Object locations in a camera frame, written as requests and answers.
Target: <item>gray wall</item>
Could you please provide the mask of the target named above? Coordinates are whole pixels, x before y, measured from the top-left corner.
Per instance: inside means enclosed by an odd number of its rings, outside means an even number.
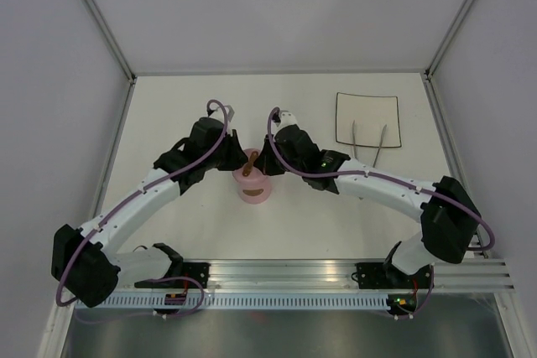
[[[537,0],[477,0],[436,76],[477,205],[537,331]]]
[[[0,345],[34,356],[52,237],[90,213],[126,80],[80,0],[0,0]]]
[[[422,69],[463,0],[96,0],[136,73]]]

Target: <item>slotted metal strip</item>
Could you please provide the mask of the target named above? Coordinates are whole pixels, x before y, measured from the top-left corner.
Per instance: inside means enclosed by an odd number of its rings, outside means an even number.
[[[199,293],[191,292],[182,309],[196,306]],[[386,310],[387,294],[275,294],[275,293],[214,293],[207,294],[202,309],[234,310]],[[78,309],[86,306],[79,302]],[[164,293],[151,291],[116,292],[98,308],[114,309],[174,309],[178,305],[167,304]]]

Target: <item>pink bowl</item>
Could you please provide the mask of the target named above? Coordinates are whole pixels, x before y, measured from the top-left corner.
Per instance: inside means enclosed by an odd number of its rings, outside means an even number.
[[[250,155],[252,155],[254,151],[261,153],[256,148],[248,148],[244,150],[248,158],[250,158]],[[263,203],[269,198],[270,192],[272,191],[270,177],[263,175],[261,171],[255,167],[252,167],[249,176],[244,176],[242,174],[244,167],[233,171],[233,178],[235,178],[238,183],[239,197],[251,205]]]

